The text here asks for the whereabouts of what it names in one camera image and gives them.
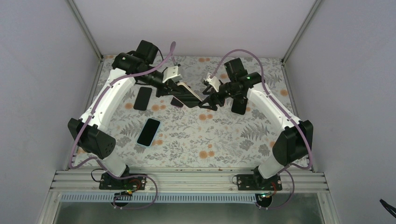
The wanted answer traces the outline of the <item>dark phone case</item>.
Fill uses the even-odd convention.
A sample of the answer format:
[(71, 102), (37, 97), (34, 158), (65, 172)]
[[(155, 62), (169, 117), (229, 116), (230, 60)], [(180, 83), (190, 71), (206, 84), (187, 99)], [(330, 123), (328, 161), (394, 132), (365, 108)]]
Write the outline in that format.
[(234, 97), (231, 112), (244, 115), (246, 113), (248, 99), (246, 97)]

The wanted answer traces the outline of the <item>bare black smartphone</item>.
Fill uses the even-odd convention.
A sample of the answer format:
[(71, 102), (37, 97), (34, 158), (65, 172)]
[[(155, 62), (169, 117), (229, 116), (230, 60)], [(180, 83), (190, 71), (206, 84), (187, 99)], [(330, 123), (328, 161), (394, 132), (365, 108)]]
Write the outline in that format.
[(149, 87), (141, 87), (135, 99), (134, 109), (145, 111), (148, 107), (152, 89)]

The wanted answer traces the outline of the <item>black phone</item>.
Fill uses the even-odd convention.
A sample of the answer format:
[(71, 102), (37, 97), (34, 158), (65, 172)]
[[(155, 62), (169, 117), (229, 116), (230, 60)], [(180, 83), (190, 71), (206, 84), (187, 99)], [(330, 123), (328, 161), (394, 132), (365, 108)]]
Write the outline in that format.
[(181, 101), (179, 101), (176, 97), (172, 98), (170, 104), (177, 108), (183, 108), (184, 106), (184, 104)]

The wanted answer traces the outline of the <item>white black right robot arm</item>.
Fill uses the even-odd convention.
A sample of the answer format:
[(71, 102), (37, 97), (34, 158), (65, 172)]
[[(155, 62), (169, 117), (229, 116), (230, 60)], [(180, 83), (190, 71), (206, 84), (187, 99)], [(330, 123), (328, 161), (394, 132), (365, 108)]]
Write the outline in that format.
[(232, 98), (235, 105), (245, 109), (250, 101), (260, 109), (270, 123), (278, 130), (278, 137), (270, 156), (253, 170), (253, 184), (259, 190), (266, 189), (271, 179), (285, 171), (294, 162), (305, 156), (312, 157), (313, 124), (290, 112), (269, 90), (262, 73), (248, 73), (240, 58), (224, 64), (229, 82), (222, 83), (215, 74), (208, 73), (203, 92), (207, 97), (199, 107), (217, 110), (226, 98)]

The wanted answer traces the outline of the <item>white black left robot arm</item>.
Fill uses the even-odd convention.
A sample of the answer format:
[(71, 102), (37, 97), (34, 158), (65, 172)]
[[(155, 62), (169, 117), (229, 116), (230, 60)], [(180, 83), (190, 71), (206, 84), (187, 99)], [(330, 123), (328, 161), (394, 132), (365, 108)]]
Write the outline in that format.
[(122, 52), (115, 57), (109, 77), (97, 97), (80, 118), (71, 118), (68, 123), (74, 139), (71, 155), (76, 153), (77, 148), (92, 154), (78, 165), (69, 159), (70, 169), (80, 168), (88, 161), (95, 160), (118, 189), (129, 185), (131, 176), (127, 171), (128, 166), (114, 152), (116, 140), (106, 131), (121, 100), (137, 80), (144, 81), (163, 94), (170, 95), (181, 91), (174, 81), (176, 77), (180, 77), (177, 66), (171, 67), (170, 76), (158, 71), (169, 59), (174, 60), (175, 47), (176, 42), (172, 42), (168, 55), (155, 67), (152, 63), (160, 50), (148, 41), (142, 40), (136, 50)]

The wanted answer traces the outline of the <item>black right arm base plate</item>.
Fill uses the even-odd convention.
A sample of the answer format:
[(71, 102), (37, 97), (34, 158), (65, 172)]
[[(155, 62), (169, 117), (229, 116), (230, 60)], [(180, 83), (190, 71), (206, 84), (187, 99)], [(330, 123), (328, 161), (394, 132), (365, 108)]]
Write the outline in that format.
[(259, 173), (258, 167), (252, 171), (252, 174), (236, 175), (236, 185), (239, 191), (278, 191), (283, 189), (279, 174), (265, 178)]

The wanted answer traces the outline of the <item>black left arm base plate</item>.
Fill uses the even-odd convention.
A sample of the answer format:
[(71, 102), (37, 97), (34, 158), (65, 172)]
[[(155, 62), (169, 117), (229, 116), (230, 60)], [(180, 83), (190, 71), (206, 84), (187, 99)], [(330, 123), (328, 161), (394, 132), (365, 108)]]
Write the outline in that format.
[(104, 173), (99, 181), (100, 190), (125, 190), (136, 191), (144, 190), (147, 178), (143, 176), (133, 177), (129, 179), (119, 180), (111, 177), (108, 173)]

